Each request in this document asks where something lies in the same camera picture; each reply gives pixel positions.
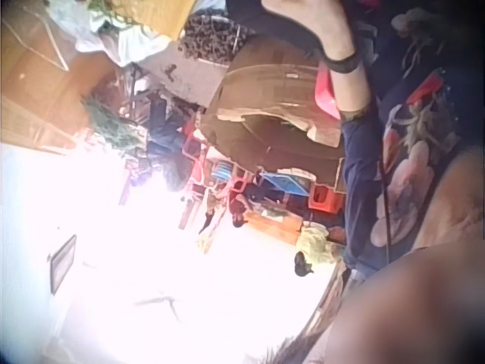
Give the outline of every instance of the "blue plastic crate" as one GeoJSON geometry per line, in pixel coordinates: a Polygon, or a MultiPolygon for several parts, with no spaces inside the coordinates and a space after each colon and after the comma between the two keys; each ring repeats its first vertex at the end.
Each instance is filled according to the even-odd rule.
{"type": "Polygon", "coordinates": [[[284,193],[306,197],[310,194],[311,181],[308,178],[292,176],[291,174],[268,172],[262,172],[261,176],[284,193]]]}

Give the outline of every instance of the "white plastic bag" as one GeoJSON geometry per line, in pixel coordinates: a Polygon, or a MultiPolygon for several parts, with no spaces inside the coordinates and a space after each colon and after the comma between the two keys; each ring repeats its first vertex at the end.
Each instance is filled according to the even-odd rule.
{"type": "Polygon", "coordinates": [[[51,0],[47,12],[62,30],[76,38],[79,52],[104,51],[120,67],[163,51],[171,41],[148,27],[142,29],[142,26],[136,25],[127,28],[122,21],[90,11],[86,3],[75,0],[51,0]],[[117,38],[97,34],[105,21],[122,29],[117,38]]]}

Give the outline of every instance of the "hand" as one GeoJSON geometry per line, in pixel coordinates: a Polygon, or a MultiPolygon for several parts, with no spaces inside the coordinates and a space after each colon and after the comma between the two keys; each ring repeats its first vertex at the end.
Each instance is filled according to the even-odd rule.
{"type": "Polygon", "coordinates": [[[320,34],[322,26],[342,14],[339,0],[262,0],[263,6],[320,34]]]}

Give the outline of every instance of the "black bracelet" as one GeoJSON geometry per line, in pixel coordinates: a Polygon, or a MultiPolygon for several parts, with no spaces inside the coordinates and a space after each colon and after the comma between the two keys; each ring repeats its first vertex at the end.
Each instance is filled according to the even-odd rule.
{"type": "Polygon", "coordinates": [[[354,52],[353,55],[341,60],[341,61],[334,61],[327,57],[325,51],[322,49],[315,49],[315,55],[317,56],[319,61],[322,61],[327,68],[333,72],[337,72],[339,74],[349,74],[353,72],[361,63],[360,54],[354,52]]]}

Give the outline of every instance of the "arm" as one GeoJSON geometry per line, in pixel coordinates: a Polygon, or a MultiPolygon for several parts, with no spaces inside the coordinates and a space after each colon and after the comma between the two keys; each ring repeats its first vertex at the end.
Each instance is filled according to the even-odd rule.
{"type": "Polygon", "coordinates": [[[244,205],[244,207],[246,207],[247,210],[252,211],[251,204],[249,203],[248,199],[242,193],[240,193],[236,196],[236,200],[240,201],[244,205]]]}
{"type": "MultiPolygon", "coordinates": [[[[352,33],[339,0],[263,0],[263,5],[309,28],[321,41],[329,59],[341,61],[355,53],[352,33]]],[[[336,105],[342,114],[346,150],[348,245],[344,260],[353,267],[370,240],[375,222],[376,199],[380,195],[380,184],[375,180],[382,131],[362,63],[349,74],[331,71],[330,76],[336,105]]]]}
{"type": "MultiPolygon", "coordinates": [[[[292,18],[319,38],[327,57],[341,61],[355,53],[352,33],[339,0],[263,0],[269,11],[292,18]]],[[[330,72],[337,107],[356,113],[371,104],[371,91],[362,64],[350,74],[330,72]]]]}

